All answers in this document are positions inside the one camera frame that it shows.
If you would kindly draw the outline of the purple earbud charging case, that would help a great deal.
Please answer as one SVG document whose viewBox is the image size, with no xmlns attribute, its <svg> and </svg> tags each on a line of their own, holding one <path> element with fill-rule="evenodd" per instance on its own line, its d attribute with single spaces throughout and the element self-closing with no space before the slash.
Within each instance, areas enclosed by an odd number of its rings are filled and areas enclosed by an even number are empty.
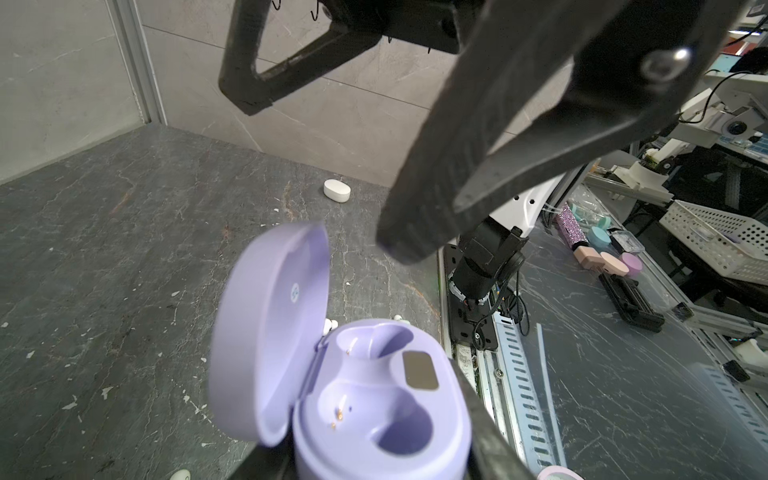
<svg viewBox="0 0 768 480">
<path fill-rule="evenodd" d="M 226 282 L 209 354 L 209 404 L 228 436 L 291 437 L 302 479 L 459 479 L 471 422 L 441 345 L 392 319 L 324 328 L 325 227 L 278 225 Z"/>
</svg>

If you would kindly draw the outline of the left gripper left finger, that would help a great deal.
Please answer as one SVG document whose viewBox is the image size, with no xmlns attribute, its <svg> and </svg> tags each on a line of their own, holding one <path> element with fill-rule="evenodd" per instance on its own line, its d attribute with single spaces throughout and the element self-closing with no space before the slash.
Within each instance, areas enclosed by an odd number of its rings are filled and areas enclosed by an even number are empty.
<svg viewBox="0 0 768 480">
<path fill-rule="evenodd" d="M 228 477 L 229 480 L 294 478 L 294 447 L 286 440 L 275 447 L 257 445 Z"/>
</svg>

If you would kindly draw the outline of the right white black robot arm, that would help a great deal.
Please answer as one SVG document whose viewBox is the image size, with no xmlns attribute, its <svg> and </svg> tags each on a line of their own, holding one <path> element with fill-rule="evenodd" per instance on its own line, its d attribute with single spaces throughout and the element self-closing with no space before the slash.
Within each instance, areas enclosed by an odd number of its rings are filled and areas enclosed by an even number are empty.
<svg viewBox="0 0 768 480">
<path fill-rule="evenodd" d="M 457 240 L 457 287 L 478 300 L 518 268 L 554 179 L 669 123 L 748 3 L 321 1 L 327 31 L 259 71 L 273 7 L 233 7 L 219 86 L 249 116 L 384 39 L 456 56 L 376 240 L 403 264 Z"/>
</svg>

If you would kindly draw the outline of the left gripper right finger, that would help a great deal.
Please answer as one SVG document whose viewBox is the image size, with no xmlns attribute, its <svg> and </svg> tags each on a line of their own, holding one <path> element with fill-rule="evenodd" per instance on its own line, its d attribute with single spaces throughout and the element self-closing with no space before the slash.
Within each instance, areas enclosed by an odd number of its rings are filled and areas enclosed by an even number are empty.
<svg viewBox="0 0 768 480">
<path fill-rule="evenodd" d="M 458 379 L 471 421 L 471 446 L 463 478 L 534 480 L 535 476 L 501 435 L 458 363 L 450 360 L 450 364 Z"/>
</svg>

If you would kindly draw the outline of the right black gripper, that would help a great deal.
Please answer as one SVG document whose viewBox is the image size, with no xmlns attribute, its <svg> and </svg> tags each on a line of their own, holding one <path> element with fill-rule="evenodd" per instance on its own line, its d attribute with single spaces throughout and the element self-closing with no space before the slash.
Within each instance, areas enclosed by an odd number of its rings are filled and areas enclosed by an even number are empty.
<svg viewBox="0 0 768 480">
<path fill-rule="evenodd" d="M 331 20 L 328 30 L 258 72 L 272 3 L 234 3 L 218 86 L 244 114 L 271 107 L 381 39 L 450 54 L 468 42 L 379 217 L 378 246 L 404 264 L 470 231 L 513 196 L 667 125 L 749 7 L 745 1 L 319 5 Z"/>
</svg>

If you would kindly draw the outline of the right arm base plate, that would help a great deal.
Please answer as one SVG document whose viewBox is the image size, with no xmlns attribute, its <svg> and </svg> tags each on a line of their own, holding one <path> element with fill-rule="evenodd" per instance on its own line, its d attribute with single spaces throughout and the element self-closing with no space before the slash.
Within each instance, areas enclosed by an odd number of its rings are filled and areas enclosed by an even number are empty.
<svg viewBox="0 0 768 480">
<path fill-rule="evenodd" d="M 476 351 L 496 350 L 499 345 L 496 320 L 506 325 L 522 324 L 523 333 L 530 330 L 527 305 L 509 290 L 501 295 L 500 302 L 488 300 L 482 305 L 462 301 L 453 294 L 448 296 L 448 330 L 453 343 Z"/>
</svg>

